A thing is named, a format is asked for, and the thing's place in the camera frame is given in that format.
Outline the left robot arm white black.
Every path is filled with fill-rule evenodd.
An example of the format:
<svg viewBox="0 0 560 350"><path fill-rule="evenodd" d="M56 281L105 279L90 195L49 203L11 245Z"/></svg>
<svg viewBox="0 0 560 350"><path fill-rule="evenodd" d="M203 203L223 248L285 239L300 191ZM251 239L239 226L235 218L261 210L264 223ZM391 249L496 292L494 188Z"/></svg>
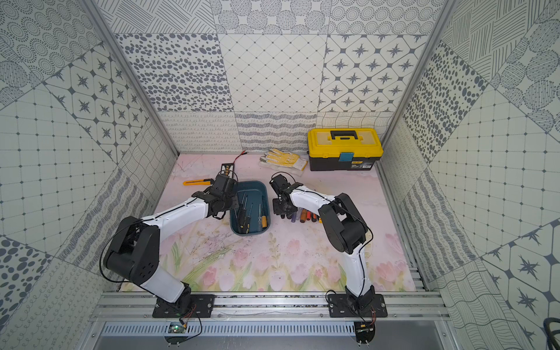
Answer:
<svg viewBox="0 0 560 350"><path fill-rule="evenodd" d="M221 220L233 206L238 178L222 170L211 185L185 202L143 218L126 217L111 238L100 269L141 287L177 310L190 304L191 288L160 266L160 245L177 231L207 218Z"/></svg>

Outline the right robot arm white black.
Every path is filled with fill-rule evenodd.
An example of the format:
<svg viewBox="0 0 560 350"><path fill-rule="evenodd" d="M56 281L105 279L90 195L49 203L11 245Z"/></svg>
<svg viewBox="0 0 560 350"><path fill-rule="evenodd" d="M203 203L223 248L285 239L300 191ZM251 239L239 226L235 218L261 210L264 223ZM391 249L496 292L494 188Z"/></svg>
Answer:
<svg viewBox="0 0 560 350"><path fill-rule="evenodd" d="M345 193L332 196L315 192L300 182L290 182L283 172L275 173L269 185L277 195L273 200L275 215L292 217L304 209L321 218L328 241L343 255L349 301L370 303L375 295L365 259L365 247L370 243L366 234L370 228L351 198Z"/></svg>

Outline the teal plastic storage box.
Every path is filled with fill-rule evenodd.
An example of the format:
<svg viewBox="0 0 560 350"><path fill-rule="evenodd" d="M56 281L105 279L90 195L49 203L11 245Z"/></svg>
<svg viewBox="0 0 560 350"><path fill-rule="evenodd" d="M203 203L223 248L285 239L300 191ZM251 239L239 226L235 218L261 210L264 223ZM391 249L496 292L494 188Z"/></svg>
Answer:
<svg viewBox="0 0 560 350"><path fill-rule="evenodd" d="M230 228L238 236L265 233L271 224L268 194L259 181L239 182L230 210Z"/></svg>

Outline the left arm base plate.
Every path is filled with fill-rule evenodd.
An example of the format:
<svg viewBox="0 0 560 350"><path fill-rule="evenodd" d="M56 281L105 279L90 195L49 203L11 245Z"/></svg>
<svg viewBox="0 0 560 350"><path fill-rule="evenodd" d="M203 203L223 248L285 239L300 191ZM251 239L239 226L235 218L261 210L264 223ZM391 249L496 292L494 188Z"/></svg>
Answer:
<svg viewBox="0 0 560 350"><path fill-rule="evenodd" d="M214 308L216 295L213 294L185 294L181 295L175 303L170 303L157 297L153 310L153 318L170 319L186 316L210 318Z"/></svg>

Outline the wooden handle black screwdriver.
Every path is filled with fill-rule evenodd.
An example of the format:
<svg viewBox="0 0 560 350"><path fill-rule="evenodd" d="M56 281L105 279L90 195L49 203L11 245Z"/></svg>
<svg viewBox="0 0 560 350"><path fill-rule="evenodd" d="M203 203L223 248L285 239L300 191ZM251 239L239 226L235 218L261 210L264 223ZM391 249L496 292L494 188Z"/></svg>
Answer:
<svg viewBox="0 0 560 350"><path fill-rule="evenodd" d="M305 223L308 220L308 212L306 209L303 209L300 213L300 222Z"/></svg>

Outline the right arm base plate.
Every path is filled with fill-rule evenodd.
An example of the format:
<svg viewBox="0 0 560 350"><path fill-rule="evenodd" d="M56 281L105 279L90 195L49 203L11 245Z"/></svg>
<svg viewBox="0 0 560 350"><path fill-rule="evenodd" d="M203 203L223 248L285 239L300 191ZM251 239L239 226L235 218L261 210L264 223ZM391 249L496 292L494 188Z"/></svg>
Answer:
<svg viewBox="0 0 560 350"><path fill-rule="evenodd" d="M388 317L384 296L374 294L365 296L360 301L354 300L346 294L326 294L329 315L331 318L357 317L357 318L377 318Z"/></svg>

